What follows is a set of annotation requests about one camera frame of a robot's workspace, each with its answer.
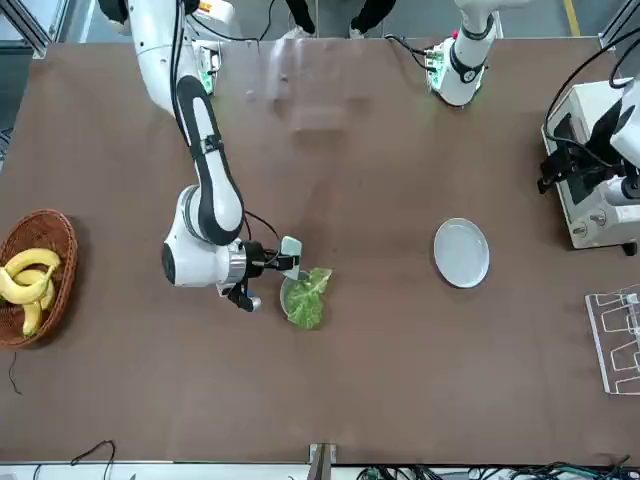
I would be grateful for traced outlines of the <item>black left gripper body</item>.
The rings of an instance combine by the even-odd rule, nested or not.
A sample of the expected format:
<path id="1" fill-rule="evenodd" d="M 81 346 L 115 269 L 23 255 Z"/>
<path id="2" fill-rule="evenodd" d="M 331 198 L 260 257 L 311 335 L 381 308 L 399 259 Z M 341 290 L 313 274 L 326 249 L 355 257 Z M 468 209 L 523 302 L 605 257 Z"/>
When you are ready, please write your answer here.
<path id="1" fill-rule="evenodd" d="M 621 155 L 608 142 L 566 147 L 572 167 L 565 178 L 569 184 L 593 189 L 602 181 L 625 173 Z"/>

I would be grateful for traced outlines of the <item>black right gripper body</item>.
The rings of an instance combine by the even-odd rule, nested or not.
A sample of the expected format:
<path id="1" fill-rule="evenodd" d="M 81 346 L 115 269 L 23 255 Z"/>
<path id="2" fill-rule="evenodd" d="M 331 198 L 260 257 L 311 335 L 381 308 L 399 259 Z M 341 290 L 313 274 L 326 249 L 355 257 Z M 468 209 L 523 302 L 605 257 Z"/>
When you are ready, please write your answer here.
<path id="1" fill-rule="evenodd" d="M 269 268 L 279 256 L 278 250 L 265 248 L 258 241 L 243 241 L 243 250 L 246 256 L 245 276 L 257 278 L 262 275 L 265 268 Z"/>

